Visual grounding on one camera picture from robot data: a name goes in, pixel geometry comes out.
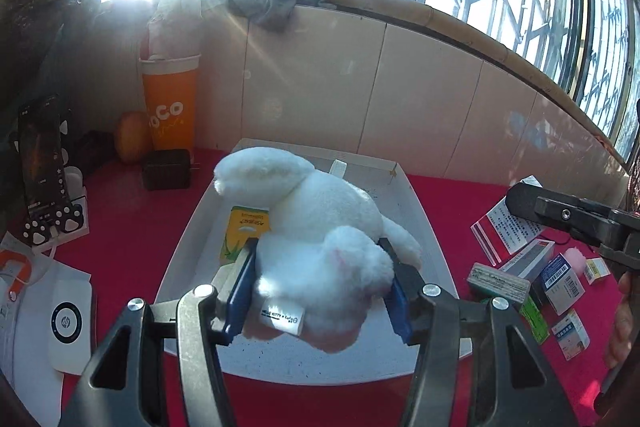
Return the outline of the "person's right hand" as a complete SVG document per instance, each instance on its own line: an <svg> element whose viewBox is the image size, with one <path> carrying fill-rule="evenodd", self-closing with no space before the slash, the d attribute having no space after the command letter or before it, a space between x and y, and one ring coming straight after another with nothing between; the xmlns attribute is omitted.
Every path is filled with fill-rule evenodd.
<svg viewBox="0 0 640 427"><path fill-rule="evenodd" d="M629 273L625 273L618 281L618 290L622 294L622 299L615 310L612 333L608 338L603 355L604 363L608 369L614 369L616 365L623 363L632 347L631 333L634 329L634 318L629 306L631 295L631 276Z"/></svg>

